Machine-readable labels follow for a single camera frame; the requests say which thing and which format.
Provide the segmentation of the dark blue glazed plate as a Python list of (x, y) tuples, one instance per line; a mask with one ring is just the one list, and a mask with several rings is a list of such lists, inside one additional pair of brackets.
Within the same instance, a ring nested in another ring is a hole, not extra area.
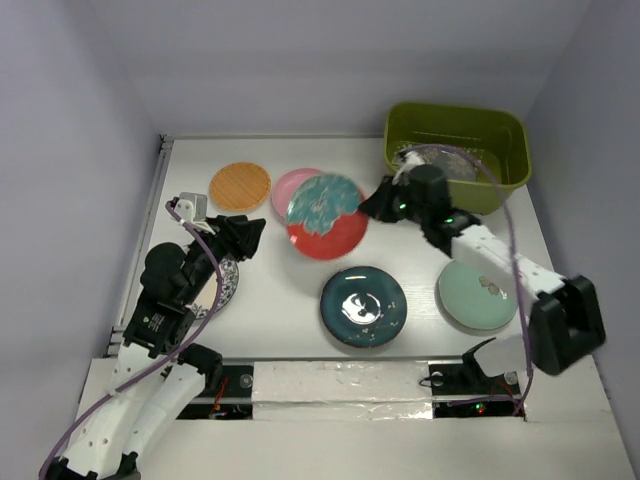
[(324, 284), (319, 311), (325, 328), (342, 344), (377, 348), (400, 334), (408, 303), (393, 276), (376, 267), (356, 266), (338, 271)]

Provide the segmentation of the red and teal plate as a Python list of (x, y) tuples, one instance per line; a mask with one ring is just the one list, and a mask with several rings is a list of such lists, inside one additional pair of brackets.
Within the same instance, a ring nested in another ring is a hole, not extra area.
[(319, 174), (292, 194), (285, 226), (292, 245), (313, 260), (328, 261), (352, 252), (363, 240), (368, 217), (359, 211), (364, 195), (350, 178)]

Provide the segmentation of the pink plastic plate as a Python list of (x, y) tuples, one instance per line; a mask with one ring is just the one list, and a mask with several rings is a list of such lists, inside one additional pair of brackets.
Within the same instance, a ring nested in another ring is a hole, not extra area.
[(309, 178), (320, 175), (315, 168), (298, 168), (280, 177), (271, 191), (271, 204), (275, 212), (283, 219), (286, 215), (293, 193)]

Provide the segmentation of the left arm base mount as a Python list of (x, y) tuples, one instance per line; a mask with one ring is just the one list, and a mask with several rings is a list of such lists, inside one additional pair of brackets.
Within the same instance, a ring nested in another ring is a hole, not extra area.
[(192, 400), (178, 419), (250, 420), (253, 418), (253, 382), (253, 364), (225, 365), (219, 384)]

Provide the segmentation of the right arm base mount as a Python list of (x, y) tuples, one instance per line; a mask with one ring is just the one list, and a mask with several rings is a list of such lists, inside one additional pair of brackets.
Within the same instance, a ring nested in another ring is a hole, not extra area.
[(523, 407), (515, 412), (521, 400), (515, 372), (488, 377), (464, 362), (429, 363), (418, 384), (431, 391), (436, 419), (525, 416)]

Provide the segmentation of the mint green flower plate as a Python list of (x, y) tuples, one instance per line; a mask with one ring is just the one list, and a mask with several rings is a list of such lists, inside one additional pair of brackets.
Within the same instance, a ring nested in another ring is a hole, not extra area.
[(475, 331), (505, 327), (517, 312), (516, 302), (478, 270), (451, 261), (437, 280), (439, 301), (459, 325)]

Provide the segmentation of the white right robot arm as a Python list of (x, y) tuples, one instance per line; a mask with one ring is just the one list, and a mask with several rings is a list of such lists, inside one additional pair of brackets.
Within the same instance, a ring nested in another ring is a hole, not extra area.
[[(418, 225), (450, 267), (491, 280), (514, 301), (521, 333), (477, 346), (481, 358), (460, 368), (468, 390), (482, 392), (496, 381), (498, 358), (506, 359), (508, 369), (556, 376), (604, 343), (593, 284), (583, 276), (565, 278), (520, 256), (514, 242), (501, 241), (475, 215), (453, 205), (448, 180), (434, 165), (386, 176), (369, 197), (345, 177), (313, 176), (293, 193), (285, 230), (301, 258), (328, 261), (351, 252), (370, 221)], [(401, 242), (385, 243), (365, 264), (335, 272), (315, 300), (297, 297), (292, 287), (279, 287), (277, 275), (284, 263), (272, 252), (265, 260), (265, 271), (246, 277), (232, 306), (234, 328), (249, 357), (259, 356), (259, 339), (265, 340), (270, 356), (312, 357), (302, 336), (313, 318), (343, 345), (379, 349), (400, 334), (414, 312), (395, 274), (422, 261)]]

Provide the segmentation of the blue floral white plate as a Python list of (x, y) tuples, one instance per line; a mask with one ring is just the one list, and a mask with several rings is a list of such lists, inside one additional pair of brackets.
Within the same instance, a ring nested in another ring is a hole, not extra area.
[(197, 321), (203, 320), (211, 307), (218, 312), (233, 298), (239, 284), (239, 268), (237, 262), (225, 258), (219, 262), (222, 275), (222, 286), (217, 285), (216, 274), (213, 274), (199, 295), (191, 304), (191, 311)]

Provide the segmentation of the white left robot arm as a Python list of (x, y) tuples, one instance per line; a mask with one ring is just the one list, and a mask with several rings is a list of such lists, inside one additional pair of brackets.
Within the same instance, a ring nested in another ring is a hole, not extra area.
[(69, 428), (76, 438), (58, 441), (40, 478), (140, 478), (143, 461), (187, 404), (219, 388), (222, 356), (196, 343), (207, 323), (195, 320), (191, 305), (211, 278), (222, 278), (222, 261), (254, 256), (266, 222), (244, 215), (178, 221), (193, 241), (147, 253), (106, 393)]

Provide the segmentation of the grey deer plate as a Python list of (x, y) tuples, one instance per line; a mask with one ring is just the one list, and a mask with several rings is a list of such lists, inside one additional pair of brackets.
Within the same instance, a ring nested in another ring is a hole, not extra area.
[(475, 182), (477, 171), (473, 162), (458, 153), (440, 151), (433, 159), (433, 164), (440, 168), (450, 180)]

